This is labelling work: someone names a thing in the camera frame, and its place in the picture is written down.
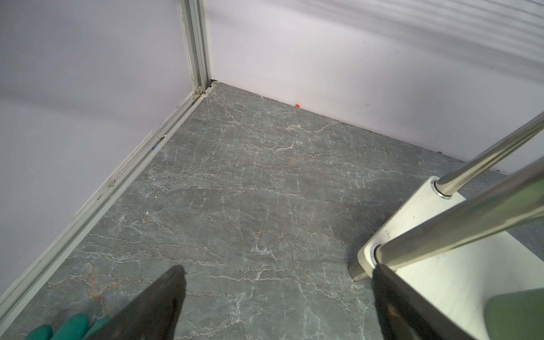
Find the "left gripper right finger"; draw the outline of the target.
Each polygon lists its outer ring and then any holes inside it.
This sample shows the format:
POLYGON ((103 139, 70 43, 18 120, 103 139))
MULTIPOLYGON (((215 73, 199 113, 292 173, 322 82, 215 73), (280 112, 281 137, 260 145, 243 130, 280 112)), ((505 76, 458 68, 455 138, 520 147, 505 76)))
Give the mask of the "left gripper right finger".
POLYGON ((375 308, 384 339, 472 339, 387 266, 373 270, 375 308))

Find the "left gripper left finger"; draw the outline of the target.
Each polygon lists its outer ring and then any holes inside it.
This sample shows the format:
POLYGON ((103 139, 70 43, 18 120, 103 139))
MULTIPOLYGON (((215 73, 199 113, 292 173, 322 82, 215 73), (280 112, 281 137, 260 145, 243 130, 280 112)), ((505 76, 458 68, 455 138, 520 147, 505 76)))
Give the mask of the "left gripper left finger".
POLYGON ((173 339, 186 297, 186 272, 171 267, 90 339, 173 339))

